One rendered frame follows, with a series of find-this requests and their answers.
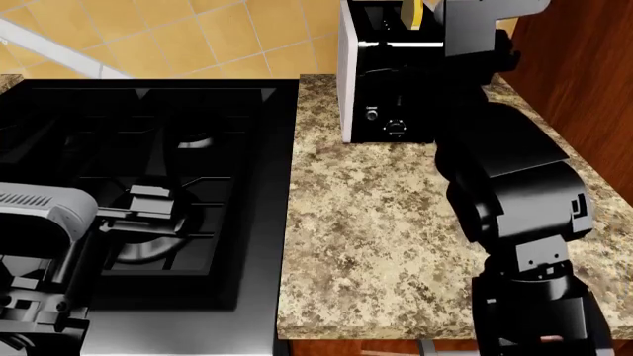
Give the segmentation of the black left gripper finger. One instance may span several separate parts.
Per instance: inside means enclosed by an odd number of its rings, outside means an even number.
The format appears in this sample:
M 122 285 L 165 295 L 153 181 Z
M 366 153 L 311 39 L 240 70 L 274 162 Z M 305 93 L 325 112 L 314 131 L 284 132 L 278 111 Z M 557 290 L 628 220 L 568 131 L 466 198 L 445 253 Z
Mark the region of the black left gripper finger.
M 174 198 L 169 189 L 132 185 L 130 211 L 144 219 L 171 219 Z
M 144 231 L 127 232 L 114 230 L 113 233 L 117 233 L 123 238 L 159 238 L 164 236 L 179 236 L 181 234 L 181 230 L 183 229 L 183 225 L 187 222 L 187 219 L 149 220 L 139 222 L 146 223 Z

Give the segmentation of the black toaster with white side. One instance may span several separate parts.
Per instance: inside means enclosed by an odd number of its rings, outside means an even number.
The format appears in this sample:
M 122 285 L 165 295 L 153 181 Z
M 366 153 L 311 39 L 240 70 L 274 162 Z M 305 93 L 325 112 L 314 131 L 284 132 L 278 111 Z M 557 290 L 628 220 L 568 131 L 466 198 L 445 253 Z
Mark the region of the black toaster with white side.
M 403 0 L 340 0 L 336 90 L 342 140 L 346 143 L 431 143 L 430 119 L 437 112 L 444 31 L 424 6 L 420 29 L 401 21 Z M 405 96 L 402 108 L 396 97 Z M 378 118 L 368 121 L 368 109 Z M 390 138 L 383 131 L 389 119 L 402 119 L 407 133 Z

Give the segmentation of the round black toaster dial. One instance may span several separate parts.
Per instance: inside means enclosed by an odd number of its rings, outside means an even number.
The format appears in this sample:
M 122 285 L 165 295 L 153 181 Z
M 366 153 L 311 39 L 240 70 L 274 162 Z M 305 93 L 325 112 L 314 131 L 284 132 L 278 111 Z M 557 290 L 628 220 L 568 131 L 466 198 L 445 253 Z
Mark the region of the round black toaster dial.
M 407 133 L 407 124 L 402 119 L 389 119 L 383 126 L 383 131 L 390 138 L 401 138 Z

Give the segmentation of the large round stove burner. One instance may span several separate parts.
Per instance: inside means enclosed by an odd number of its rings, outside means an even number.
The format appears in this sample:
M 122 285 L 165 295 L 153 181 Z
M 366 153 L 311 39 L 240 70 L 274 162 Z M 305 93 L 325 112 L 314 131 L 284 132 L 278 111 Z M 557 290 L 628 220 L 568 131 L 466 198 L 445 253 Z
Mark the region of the large round stove burner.
M 220 236 L 229 188 L 230 181 L 226 177 L 197 178 L 170 190 L 174 198 L 171 219 L 144 219 L 133 213 L 133 219 L 139 221 L 187 219 L 187 222 L 179 236 L 123 238 L 115 233 L 120 247 L 113 268 L 159 263 L 158 269 L 176 271 L 194 268 L 184 263 L 206 263 Z M 131 200 L 128 191 L 117 198 L 112 207 L 130 210 Z

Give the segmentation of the small round stove burner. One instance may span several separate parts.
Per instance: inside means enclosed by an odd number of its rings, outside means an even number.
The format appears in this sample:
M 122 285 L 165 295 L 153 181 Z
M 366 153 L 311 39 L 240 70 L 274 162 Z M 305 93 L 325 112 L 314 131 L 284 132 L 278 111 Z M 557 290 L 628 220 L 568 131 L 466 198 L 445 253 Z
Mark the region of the small round stove burner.
M 182 135 L 178 138 L 179 149 L 206 149 L 212 147 L 214 143 L 214 136 L 210 133 Z

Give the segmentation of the yellow bread slice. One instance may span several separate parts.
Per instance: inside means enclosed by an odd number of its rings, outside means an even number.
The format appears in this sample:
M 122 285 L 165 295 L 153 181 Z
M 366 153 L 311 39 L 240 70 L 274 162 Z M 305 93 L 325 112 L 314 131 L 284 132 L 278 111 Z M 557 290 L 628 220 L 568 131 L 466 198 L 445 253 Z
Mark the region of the yellow bread slice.
M 400 18 L 408 30 L 420 29 L 424 13 L 423 0 L 403 0 Z

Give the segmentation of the black gas cooktop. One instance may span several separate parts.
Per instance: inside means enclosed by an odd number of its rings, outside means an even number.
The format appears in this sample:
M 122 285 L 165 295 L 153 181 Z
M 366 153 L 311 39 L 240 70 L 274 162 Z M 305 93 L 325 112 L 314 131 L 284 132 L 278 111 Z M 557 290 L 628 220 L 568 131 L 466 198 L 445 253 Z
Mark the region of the black gas cooktop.
M 0 94 L 0 182 L 80 189 L 99 207 L 132 185 L 230 181 L 206 263 L 95 281 L 80 356 L 291 356 L 277 330 L 298 100 L 294 80 L 26 79 Z M 179 149 L 209 133 L 206 149 Z M 46 262 L 0 257 L 14 276 Z

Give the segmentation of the brown wooden cabinet panel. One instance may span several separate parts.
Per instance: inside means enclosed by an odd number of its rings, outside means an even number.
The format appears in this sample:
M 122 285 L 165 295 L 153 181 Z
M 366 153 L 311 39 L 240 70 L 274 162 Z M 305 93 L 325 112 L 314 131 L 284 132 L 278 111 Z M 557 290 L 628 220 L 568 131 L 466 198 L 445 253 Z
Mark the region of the brown wooden cabinet panel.
M 551 0 L 512 40 L 503 79 L 633 206 L 633 0 Z

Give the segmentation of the brown wooden base cabinet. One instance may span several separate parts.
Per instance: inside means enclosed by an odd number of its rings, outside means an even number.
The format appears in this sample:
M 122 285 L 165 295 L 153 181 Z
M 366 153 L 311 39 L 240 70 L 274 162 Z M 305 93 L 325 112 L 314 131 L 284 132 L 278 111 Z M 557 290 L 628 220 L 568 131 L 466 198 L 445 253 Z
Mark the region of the brown wooden base cabinet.
M 416 340 L 291 340 L 292 356 L 420 356 L 431 346 Z

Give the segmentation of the white metal rail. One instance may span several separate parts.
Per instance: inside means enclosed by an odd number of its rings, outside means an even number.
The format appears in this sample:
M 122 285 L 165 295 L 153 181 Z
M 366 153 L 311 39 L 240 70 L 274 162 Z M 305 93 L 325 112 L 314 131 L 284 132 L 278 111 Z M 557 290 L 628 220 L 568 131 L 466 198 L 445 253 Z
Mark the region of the white metal rail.
M 131 76 L 127 76 L 113 67 L 90 58 L 88 55 L 57 44 L 2 18 L 0 18 L 0 38 L 9 44 L 35 52 L 47 60 L 67 67 L 90 79 L 133 79 Z

